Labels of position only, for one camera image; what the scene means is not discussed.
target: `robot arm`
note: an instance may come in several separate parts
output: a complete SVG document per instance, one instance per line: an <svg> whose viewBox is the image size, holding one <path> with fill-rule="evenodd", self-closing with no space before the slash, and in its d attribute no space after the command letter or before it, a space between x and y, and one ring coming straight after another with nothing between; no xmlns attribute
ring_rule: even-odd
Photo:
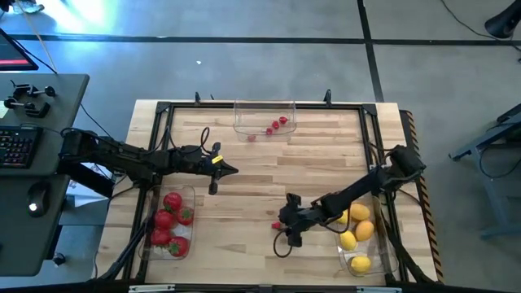
<svg viewBox="0 0 521 293"><path fill-rule="evenodd" d="M395 146L386 157L390 157L390 167L376 166L367 175L350 185L348 188L323 195L311 203L311 208L299 208L299 195L287 194L287 204L280 209L278 219L286 226L285 233L288 245L301 247L301 233L319 224L327 226L340 218L342 212L349 209L351 203L371 192L377 195L381 192L396 191L403 184L418 178L425 165L404 146Z"/></svg>
<svg viewBox="0 0 521 293"><path fill-rule="evenodd" d="M181 146L168 150L147 151L140 147L118 142L113 138L99 137L91 131L68 129L63 133L60 156L60 172L71 175L100 194L110 197L112 184L103 183L102 176L92 172L81 163L102 165L111 172L125 173L140 186L151 186L156 175L190 173L210 176L208 193L217 193L217 181L238 169L228 165L219 155L221 144L216 142L211 151L204 146Z"/></svg>

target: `yellow lemon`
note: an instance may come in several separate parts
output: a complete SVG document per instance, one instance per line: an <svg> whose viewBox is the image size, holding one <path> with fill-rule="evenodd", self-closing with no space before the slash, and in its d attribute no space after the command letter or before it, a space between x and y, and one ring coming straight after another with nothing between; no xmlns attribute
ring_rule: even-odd
<svg viewBox="0 0 521 293"><path fill-rule="evenodd" d="M355 256L351 259L351 268L357 273L367 273L371 268L371 260L367 256Z"/></svg>
<svg viewBox="0 0 521 293"><path fill-rule="evenodd" d="M365 220L358 223L357 228L355 229L355 236L357 236L358 241L365 241L373 235L374 225L371 221Z"/></svg>
<svg viewBox="0 0 521 293"><path fill-rule="evenodd" d="M349 216L349 213L348 211L344 211L342 213L342 216L338 219L336 219L337 222L339 222L340 224L347 224L348 223L348 216Z"/></svg>
<svg viewBox="0 0 521 293"><path fill-rule="evenodd" d="M370 210L363 204L353 203L351 205L351 217L358 221L369 219Z"/></svg>
<svg viewBox="0 0 521 293"><path fill-rule="evenodd" d="M355 235L351 233L351 231L347 231L340 235L340 244L342 248L351 251L357 248L357 240L355 239Z"/></svg>

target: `concrete floor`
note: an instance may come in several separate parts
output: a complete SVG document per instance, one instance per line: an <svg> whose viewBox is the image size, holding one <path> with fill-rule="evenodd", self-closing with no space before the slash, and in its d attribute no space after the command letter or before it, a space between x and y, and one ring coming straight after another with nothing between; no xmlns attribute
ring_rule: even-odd
<svg viewBox="0 0 521 293"><path fill-rule="evenodd" d="M47 0L32 19L41 34L117 36L362 38L356 0ZM454 13L484 33L483 22L511 0L446 0ZM437 0L365 0L378 39L482 40L457 24ZM5 15L8 33L32 34L22 16ZM517 34L514 39L521 39ZM38 42L22 41L46 59ZM138 98L294 98L374 101L364 45L47 42L60 72L91 76L84 98L115 138L125 139ZM383 98L411 110L427 164L437 239L448 284L520 291L521 237L484 241L494 225L478 171L447 154L482 133L519 103L519 53L507 46L375 46ZM49 72L42 67L40 72ZM113 120L117 113L122 117ZM96 129L80 112L75 126ZM497 173L519 154L503 158ZM0 286L76 282L90 277L106 207L67 210L60 251L69 262L45 263L34 278L0 278ZM85 217L85 214L97 216ZM84 247L68 239L85 238Z"/></svg>

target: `clear plastic container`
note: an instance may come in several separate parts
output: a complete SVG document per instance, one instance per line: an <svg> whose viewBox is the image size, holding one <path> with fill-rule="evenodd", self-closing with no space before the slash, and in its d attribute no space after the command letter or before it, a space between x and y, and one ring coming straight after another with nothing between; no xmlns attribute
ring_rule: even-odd
<svg viewBox="0 0 521 293"><path fill-rule="evenodd" d="M188 185L172 185L172 186L157 186L154 188L151 188L148 191L148 204L153 202L152 200L154 189L159 188L159 201L157 202L157 210L164 208L163 205L163 199L164 197L171 193L171 192L177 192L182 197L182 206L192 208L195 215L195 190L192 186ZM174 227L170 230L170 234L172 236L180 236L183 238L186 238L188 240L188 252L184 256L172 256L169 252L169 250L166 247L156 247L156 246L150 246L148 248L145 248L145 237L140 243L139 248L139 256L143 260L182 260L190 253L190 246L192 242L192 235L194 233L194 223L192 222L190 225L181 225L177 223L174 225Z"/></svg>
<svg viewBox="0 0 521 293"><path fill-rule="evenodd" d="M235 100L234 114L241 142L287 142L296 129L295 101Z"/></svg>
<svg viewBox="0 0 521 293"><path fill-rule="evenodd" d="M349 272L351 275L355 277L366 277L366 276L374 276L377 274L386 273L384 261L388 261L388 266L391 272L395 272L398 269L398 259L396 258L396 254L394 252L394 248L387 238L387 233L385 231L385 226L383 226L382 221L376 221L377 217L381 217L381 203L377 197L371 196L372 198L372 206L369 204L364 204L370 210L370 218L369 220L374 224L374 233L371 238L366 241L357 242L357 247L352 251L347 251L342 248L340 245L340 236L339 234L335 234L335 240L337 243L337 249L340 256L340 265L342 269L346 272ZM355 228L358 222L351 218L349 223L349 231L355 234ZM345 224L334 223L331 224L336 230L345 229ZM371 266L368 272L366 273L358 273L354 271L351 267L352 258L355 256L367 256L370 259Z"/></svg>

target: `wooden table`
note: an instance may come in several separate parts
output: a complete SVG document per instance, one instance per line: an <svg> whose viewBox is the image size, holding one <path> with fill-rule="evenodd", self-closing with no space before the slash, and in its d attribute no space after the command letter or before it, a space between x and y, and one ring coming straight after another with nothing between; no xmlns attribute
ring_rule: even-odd
<svg viewBox="0 0 521 293"><path fill-rule="evenodd" d="M127 143L148 146L157 102L136 102ZM398 106L378 103L377 109L383 145L405 144ZM149 262L147 283L383 285L383 276L355 278L342 271L335 235L322 227L303 234L304 246L293 249L286 259L277 258L272 248L276 231L270 224L276 221L287 192L302 195L303 203L308 203L367 174L357 113L298 110L298 128L289 142L240 142L233 119L233 109L175 111L172 135L178 146L198 144L201 131L208 126L207 146L221 142L221 154L239 174L222 178L217 195L208 195L209 177L173 174L164 178L165 185L195 188L195 235L184 260ZM115 192L128 186L124 182ZM403 189L417 196L413 183ZM137 197L138 190L132 190L111 202L97 256L100 274L129 241ZM361 199L367 200L370 195ZM405 195L398 195L395 205L405 248L424 273L436 279L422 209ZM287 249L279 246L281 251ZM136 254L133 275L139 261Z"/></svg>

